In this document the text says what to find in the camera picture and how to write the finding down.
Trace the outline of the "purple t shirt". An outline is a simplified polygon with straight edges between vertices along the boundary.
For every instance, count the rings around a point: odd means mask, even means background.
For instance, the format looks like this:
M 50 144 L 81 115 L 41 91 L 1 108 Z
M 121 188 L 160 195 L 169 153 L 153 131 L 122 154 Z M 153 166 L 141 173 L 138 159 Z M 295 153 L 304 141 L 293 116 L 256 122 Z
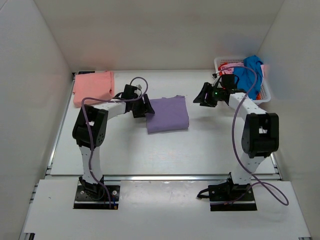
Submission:
M 182 95 L 151 99 L 154 114 L 146 114 L 147 133 L 184 131 L 189 128 L 186 98 Z

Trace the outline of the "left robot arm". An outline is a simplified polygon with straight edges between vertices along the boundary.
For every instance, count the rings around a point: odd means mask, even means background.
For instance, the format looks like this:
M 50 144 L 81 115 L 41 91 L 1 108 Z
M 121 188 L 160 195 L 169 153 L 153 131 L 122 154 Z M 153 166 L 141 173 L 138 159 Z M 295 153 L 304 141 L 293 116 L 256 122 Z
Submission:
M 81 102 L 72 137 L 82 157 L 83 174 L 79 182 L 94 201 L 112 200 L 100 161 L 100 147 L 106 138 L 107 123 L 129 112 L 134 118 L 155 114 L 147 91 L 142 92 L 139 86 L 126 84 L 124 90 L 110 100 L 86 97 Z

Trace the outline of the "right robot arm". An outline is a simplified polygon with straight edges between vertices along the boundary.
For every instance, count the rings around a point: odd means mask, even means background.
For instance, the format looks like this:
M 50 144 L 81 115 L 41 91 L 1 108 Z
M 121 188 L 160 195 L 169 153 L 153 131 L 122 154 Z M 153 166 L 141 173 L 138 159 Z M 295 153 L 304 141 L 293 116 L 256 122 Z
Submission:
M 214 108 L 218 102 L 225 102 L 234 113 L 234 118 L 244 121 L 241 147 L 242 154 L 236 154 L 238 166 L 229 173 L 228 179 L 212 185 L 209 190 L 215 201 L 236 200 L 250 187 L 253 174 L 259 165 L 279 148 L 279 117 L 268 113 L 238 88 L 239 77 L 234 74 L 221 75 L 215 83 L 205 82 L 194 99 L 195 104 Z

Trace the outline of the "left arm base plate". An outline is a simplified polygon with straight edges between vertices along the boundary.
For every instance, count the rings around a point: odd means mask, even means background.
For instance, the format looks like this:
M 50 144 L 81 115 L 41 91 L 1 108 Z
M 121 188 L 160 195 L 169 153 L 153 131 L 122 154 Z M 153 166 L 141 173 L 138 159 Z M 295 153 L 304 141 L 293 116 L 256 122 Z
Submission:
M 75 192 L 73 208 L 78 210 L 118 210 L 120 202 L 120 185 L 106 185 L 109 191 L 109 196 L 105 188 L 102 192 L 95 194 L 86 190 L 84 186 L 77 185 Z

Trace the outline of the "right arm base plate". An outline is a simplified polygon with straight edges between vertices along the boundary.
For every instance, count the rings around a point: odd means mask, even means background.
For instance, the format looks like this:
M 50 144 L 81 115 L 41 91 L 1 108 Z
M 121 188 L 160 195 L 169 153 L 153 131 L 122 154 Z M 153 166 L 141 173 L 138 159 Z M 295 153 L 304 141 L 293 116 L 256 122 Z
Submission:
M 209 199 L 211 212 L 250 212 L 257 211 L 254 193 L 249 185 L 237 189 L 230 183 L 208 185 L 197 194 L 198 199 Z

